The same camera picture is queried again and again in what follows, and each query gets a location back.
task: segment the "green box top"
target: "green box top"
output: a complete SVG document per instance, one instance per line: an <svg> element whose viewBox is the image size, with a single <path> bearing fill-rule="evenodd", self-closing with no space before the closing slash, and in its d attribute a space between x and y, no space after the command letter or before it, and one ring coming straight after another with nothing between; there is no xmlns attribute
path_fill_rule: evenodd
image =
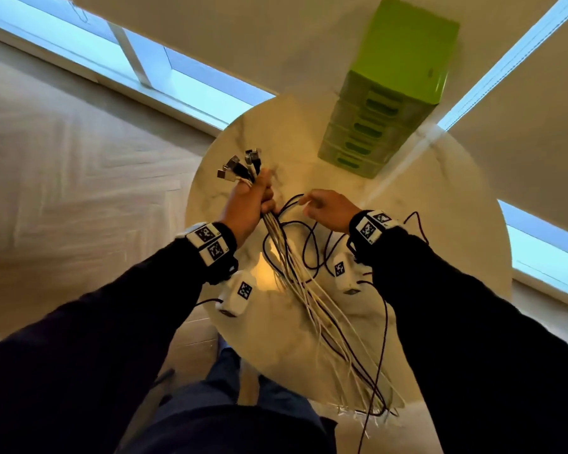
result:
<svg viewBox="0 0 568 454"><path fill-rule="evenodd" d="M382 0L351 70L437 105L459 24L400 0Z"/></svg>

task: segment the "black sleeve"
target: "black sleeve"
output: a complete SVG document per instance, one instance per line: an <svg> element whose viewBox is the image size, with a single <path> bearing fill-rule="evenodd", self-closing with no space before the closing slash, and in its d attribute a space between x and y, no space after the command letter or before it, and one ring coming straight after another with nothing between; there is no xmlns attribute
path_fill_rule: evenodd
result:
<svg viewBox="0 0 568 454"><path fill-rule="evenodd" d="M394 308L444 452L568 452L568 344L404 229L370 244L364 214L350 240Z"/></svg>
<svg viewBox="0 0 568 454"><path fill-rule="evenodd" d="M113 453L208 273L176 239L0 341L0 453Z"/></svg>

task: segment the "jeans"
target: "jeans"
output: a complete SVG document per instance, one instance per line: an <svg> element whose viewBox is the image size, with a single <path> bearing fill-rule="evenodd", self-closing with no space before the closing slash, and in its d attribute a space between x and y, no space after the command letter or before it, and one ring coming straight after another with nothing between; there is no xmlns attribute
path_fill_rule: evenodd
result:
<svg viewBox="0 0 568 454"><path fill-rule="evenodd" d="M258 378L257 406L280 414L305 419L324 430L320 417L305 397L270 381ZM161 405L153 423L167 417L205 406L235 405L240 393L240 357L233 349L224 349L212 365L204 381L177 389L173 397Z"/></svg>

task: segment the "hand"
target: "hand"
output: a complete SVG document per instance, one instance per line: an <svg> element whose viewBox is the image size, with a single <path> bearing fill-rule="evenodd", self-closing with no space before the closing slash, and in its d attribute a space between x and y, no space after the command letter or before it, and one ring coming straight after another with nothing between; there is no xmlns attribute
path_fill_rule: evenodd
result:
<svg viewBox="0 0 568 454"><path fill-rule="evenodd" d="M299 199L299 205L307 204L303 213L322 226L336 232L349 234L349 222L362 210L348 198L331 189L312 189Z"/></svg>
<svg viewBox="0 0 568 454"><path fill-rule="evenodd" d="M252 188L244 182L235 185L219 221L234 233L238 248L257 227L261 213L271 212L274 209L273 197L269 169L261 169Z"/></svg>

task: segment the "green drawer handle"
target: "green drawer handle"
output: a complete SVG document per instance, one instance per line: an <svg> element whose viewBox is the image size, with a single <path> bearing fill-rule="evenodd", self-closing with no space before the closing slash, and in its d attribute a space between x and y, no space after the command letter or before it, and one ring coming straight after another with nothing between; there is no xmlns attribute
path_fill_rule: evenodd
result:
<svg viewBox="0 0 568 454"><path fill-rule="evenodd" d="M354 129L365 136L369 136L372 138L381 138L383 136L383 132L378 131L376 129L372 129L371 127L364 126L364 124L355 123Z"/></svg>
<svg viewBox="0 0 568 454"><path fill-rule="evenodd" d="M341 164L346 165L347 167L351 167L352 169L360 168L360 166L358 166L357 164L354 164L353 162L350 162L347 159L343 159L342 157L338 157L337 162L340 162Z"/></svg>
<svg viewBox="0 0 568 454"><path fill-rule="evenodd" d="M360 153L360 154L364 154L364 155L371 153L371 151L369 149L358 146L358 145L356 145L355 143L352 143L352 142L345 142L345 147L347 149L350 149L351 151L355 151L356 153Z"/></svg>
<svg viewBox="0 0 568 454"><path fill-rule="evenodd" d="M366 106L377 113L381 113L392 118L400 111L398 108L392 108L391 106L387 106L384 103L377 102L371 98L366 99Z"/></svg>

